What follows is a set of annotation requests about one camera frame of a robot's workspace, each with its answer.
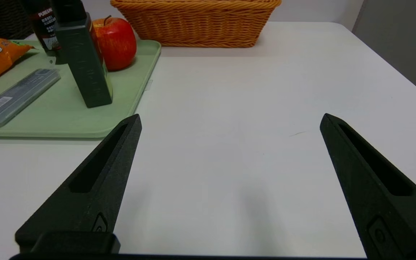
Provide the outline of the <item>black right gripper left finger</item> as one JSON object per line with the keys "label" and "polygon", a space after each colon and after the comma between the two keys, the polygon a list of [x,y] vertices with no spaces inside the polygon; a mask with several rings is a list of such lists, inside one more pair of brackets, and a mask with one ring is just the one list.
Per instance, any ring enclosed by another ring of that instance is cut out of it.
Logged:
{"label": "black right gripper left finger", "polygon": [[125,118],[16,231],[20,253],[118,253],[114,227],[142,124]]}

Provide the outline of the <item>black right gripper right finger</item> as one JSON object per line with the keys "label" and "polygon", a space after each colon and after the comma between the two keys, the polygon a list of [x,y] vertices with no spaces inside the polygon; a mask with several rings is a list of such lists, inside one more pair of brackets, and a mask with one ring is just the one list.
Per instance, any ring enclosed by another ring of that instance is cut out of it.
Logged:
{"label": "black right gripper right finger", "polygon": [[416,260],[416,184],[344,120],[320,131],[367,258]]}

